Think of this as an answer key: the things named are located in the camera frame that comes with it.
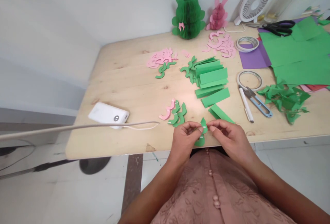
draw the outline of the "pink dress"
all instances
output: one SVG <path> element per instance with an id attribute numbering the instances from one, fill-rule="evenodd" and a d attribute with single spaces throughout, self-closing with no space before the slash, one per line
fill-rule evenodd
<path id="1" fill-rule="evenodd" d="M 210 149 L 192 156 L 152 223 L 295 222 L 259 193 L 241 166 Z"/>

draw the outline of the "table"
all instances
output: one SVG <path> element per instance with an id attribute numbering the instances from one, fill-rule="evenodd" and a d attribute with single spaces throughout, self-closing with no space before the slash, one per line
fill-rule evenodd
<path id="1" fill-rule="evenodd" d="M 242 30 L 242 26 L 230 23 L 227 30 L 239 31 Z M 95 123 L 88 118 L 88 114 L 97 102 L 128 110 L 128 123 L 154 120 L 160 121 L 161 124 L 154 129 L 142 131 L 128 128 L 114 130 L 109 127 L 74 130 L 66 147 L 67 158 L 83 159 L 170 150 L 174 128 L 158 116 L 166 113 L 165 107 L 170 105 L 172 98 L 177 99 L 180 104 L 185 102 L 186 121 L 200 122 L 203 117 L 207 122 L 213 120 L 214 117 L 208 112 L 208 108 L 204 108 L 200 99 L 196 98 L 196 84 L 192 85 L 189 79 L 185 78 L 185 72 L 179 71 L 191 60 L 181 52 L 183 49 L 195 55 L 198 60 L 213 56 L 212 51 L 202 52 L 211 32 L 201 31 L 198 37 L 192 40 L 183 40 L 171 33 L 164 33 L 104 46 L 100 50 L 75 124 Z M 236 41 L 243 36 L 258 37 L 258 32 L 255 28 L 246 27 L 245 32 L 230 35 Z M 155 79 L 155 76 L 159 75 L 158 69 L 146 67 L 146 62 L 154 52 L 166 47 L 171 47 L 174 53 L 178 52 L 179 60 L 176 65 L 171 65 L 165 71 L 164 78 Z M 330 135 L 329 91 L 313 93 L 305 102 L 310 113 L 302 114 L 294 125 L 290 125 L 285 115 L 273 104 L 268 106 L 274 116 L 268 119 L 250 103 L 254 117 L 252 124 L 247 120 L 236 83 L 237 73 L 243 70 L 239 53 L 237 52 L 235 58 L 224 58 L 218 52 L 217 58 L 228 69 L 227 87 L 230 92 L 230 97 L 217 105 L 244 128 L 251 143 Z M 271 68 L 254 71 L 262 76 L 264 85 L 275 83 Z M 205 134 L 205 140 L 205 147 L 219 145 L 210 132 Z"/>

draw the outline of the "floor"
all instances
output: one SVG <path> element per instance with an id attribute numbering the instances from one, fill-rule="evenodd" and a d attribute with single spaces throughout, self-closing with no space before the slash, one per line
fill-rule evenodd
<path id="1" fill-rule="evenodd" d="M 65 158 L 69 133 L 35 152 L 0 175 Z M 330 214 L 330 138 L 309 138 L 252 144 L 260 159 L 280 177 Z M 17 149 L 0 157 L 3 168 L 31 151 Z M 169 152 L 144 154 L 141 190 L 157 174 Z M 0 180 L 0 223 L 117 223 L 121 215 L 128 156 L 112 157 L 95 175 L 85 175 L 78 162 L 44 172 Z"/>

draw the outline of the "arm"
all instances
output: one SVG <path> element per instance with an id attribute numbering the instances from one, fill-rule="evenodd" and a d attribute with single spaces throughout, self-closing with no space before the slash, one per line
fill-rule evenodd
<path id="1" fill-rule="evenodd" d="M 226 153 L 252 178 L 259 190 L 298 224 L 330 223 L 330 216 L 282 180 L 254 153 L 241 126 L 224 120 L 207 124 Z"/>
<path id="2" fill-rule="evenodd" d="M 186 122 L 174 129 L 171 152 L 155 178 L 134 199 L 118 224 L 150 223 L 164 203 L 173 195 L 195 141 L 203 128 L 199 123 Z"/>

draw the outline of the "hand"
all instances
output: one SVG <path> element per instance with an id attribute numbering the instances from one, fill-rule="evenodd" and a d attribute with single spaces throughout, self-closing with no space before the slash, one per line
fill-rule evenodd
<path id="1" fill-rule="evenodd" d="M 194 143 L 202 135 L 200 123 L 188 121 L 176 127 L 173 132 L 172 148 L 167 161 L 176 166 L 183 166 L 188 160 Z"/>
<path id="2" fill-rule="evenodd" d="M 217 119 L 208 122 L 207 127 L 229 157 L 241 166 L 250 165 L 259 160 L 241 126 Z"/>

